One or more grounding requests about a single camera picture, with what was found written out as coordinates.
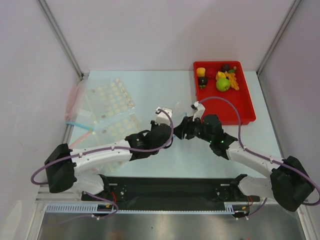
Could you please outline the blue zipper clear bag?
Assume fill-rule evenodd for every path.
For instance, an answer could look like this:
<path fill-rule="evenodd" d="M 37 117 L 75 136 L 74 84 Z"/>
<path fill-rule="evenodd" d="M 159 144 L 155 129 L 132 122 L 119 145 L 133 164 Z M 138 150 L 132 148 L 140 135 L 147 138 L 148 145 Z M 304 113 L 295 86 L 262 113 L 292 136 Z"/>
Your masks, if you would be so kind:
<path fill-rule="evenodd" d="M 177 127 L 183 121 L 183 118 L 187 116 L 187 110 L 185 109 L 185 105 L 182 101 L 176 102 L 170 105 L 169 109 L 172 110 L 172 123 L 173 127 Z"/>

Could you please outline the green toy apple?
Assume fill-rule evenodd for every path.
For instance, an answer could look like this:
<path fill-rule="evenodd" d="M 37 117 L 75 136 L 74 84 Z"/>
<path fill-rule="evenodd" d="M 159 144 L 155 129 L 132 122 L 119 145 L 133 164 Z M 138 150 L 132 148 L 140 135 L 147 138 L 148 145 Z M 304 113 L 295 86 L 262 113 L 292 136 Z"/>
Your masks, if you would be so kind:
<path fill-rule="evenodd" d="M 231 87 L 227 78 L 220 78 L 216 81 L 216 88 L 220 92 L 226 92 Z"/>

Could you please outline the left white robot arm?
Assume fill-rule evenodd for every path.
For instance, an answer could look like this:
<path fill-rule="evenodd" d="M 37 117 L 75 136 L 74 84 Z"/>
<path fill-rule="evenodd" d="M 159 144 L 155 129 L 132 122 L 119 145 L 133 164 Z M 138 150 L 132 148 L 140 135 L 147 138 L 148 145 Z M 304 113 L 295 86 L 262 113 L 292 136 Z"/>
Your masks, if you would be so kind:
<path fill-rule="evenodd" d="M 151 121 L 151 129 L 126 136 L 101 148 L 70 149 L 68 144 L 58 145 L 44 162 L 50 193 L 62 193 L 69 189 L 90 192 L 99 200 L 110 195 L 105 177 L 88 173 L 109 163 L 127 163 L 156 155 L 168 148 L 173 139 L 173 124 Z"/>

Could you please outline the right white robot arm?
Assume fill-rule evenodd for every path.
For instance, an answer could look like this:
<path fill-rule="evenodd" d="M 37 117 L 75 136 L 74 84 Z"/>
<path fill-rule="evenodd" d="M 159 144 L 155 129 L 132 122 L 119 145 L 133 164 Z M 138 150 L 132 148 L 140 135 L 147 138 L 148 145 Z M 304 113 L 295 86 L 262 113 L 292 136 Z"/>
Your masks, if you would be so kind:
<path fill-rule="evenodd" d="M 174 134 L 179 139 L 197 137 L 206 141 L 215 155 L 245 165 L 263 176 L 241 174 L 236 177 L 230 194 L 237 201 L 258 196 L 273 199 L 294 212 L 316 188 L 297 158 L 282 159 L 248 149 L 239 138 L 224 132 L 217 115 L 209 114 L 203 119 L 185 116 L 174 128 Z"/>

